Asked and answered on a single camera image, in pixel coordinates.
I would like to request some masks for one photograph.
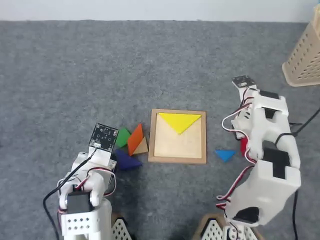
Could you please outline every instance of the beige plastic basket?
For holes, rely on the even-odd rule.
[[[293,87],[320,84],[320,5],[296,44],[289,59],[282,64],[287,83]]]

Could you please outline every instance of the puzzle piece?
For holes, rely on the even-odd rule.
[[[130,132],[126,128],[120,128],[118,137],[115,141],[115,145],[117,145],[119,148],[124,147],[128,143],[128,138],[130,137],[130,135]]]
[[[234,150],[215,150],[216,154],[226,163],[233,155],[236,154]]]
[[[201,118],[200,114],[158,113],[178,134],[183,133],[195,121]]]
[[[144,133],[142,131],[142,124],[139,123],[127,141],[129,156],[134,154],[134,151],[137,149],[143,138]]]
[[[121,149],[115,150],[116,165],[120,170],[129,170],[142,166],[142,163],[137,159],[129,156]]]
[[[133,154],[143,154],[148,152],[148,145],[147,145],[147,140],[146,137],[142,139],[138,147],[134,150]]]

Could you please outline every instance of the yellow triangle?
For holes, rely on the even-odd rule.
[[[182,134],[195,121],[197,121],[200,114],[181,114],[181,113],[165,113],[160,112],[159,115],[178,133]]]

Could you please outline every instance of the gray carpet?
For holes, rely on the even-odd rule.
[[[110,198],[138,240],[190,239],[202,216],[218,212],[223,194],[247,165],[215,149],[239,149],[220,122],[239,105],[234,76],[287,98],[290,120],[318,108],[319,88],[287,85],[281,64],[305,28],[300,23],[0,22],[0,239],[54,239],[42,199],[87,151],[96,122],[149,139],[152,108],[207,112],[207,165],[148,163],[117,174]],[[301,240],[319,238],[319,124],[297,138],[302,187]],[[49,201],[56,214],[58,198]],[[293,199],[259,230],[266,239],[294,239]]]

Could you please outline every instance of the perforated plastic part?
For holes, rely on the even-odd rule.
[[[201,240],[227,240],[227,233],[229,232],[229,238],[236,240],[237,232],[232,226],[225,226],[223,230],[219,226],[216,220],[210,220],[207,225]],[[255,233],[250,227],[238,228],[238,240],[258,240]]]
[[[294,87],[320,84],[320,36],[310,22],[282,70]]]
[[[64,236],[90,234],[100,229],[98,210],[84,213],[62,214],[61,228]]]
[[[201,240],[223,240],[223,231],[216,220],[210,220]]]
[[[245,240],[258,240],[254,232],[250,227],[245,227],[244,228],[244,235],[245,235]]]
[[[118,218],[113,227],[112,234],[114,240],[132,240],[123,219]]]

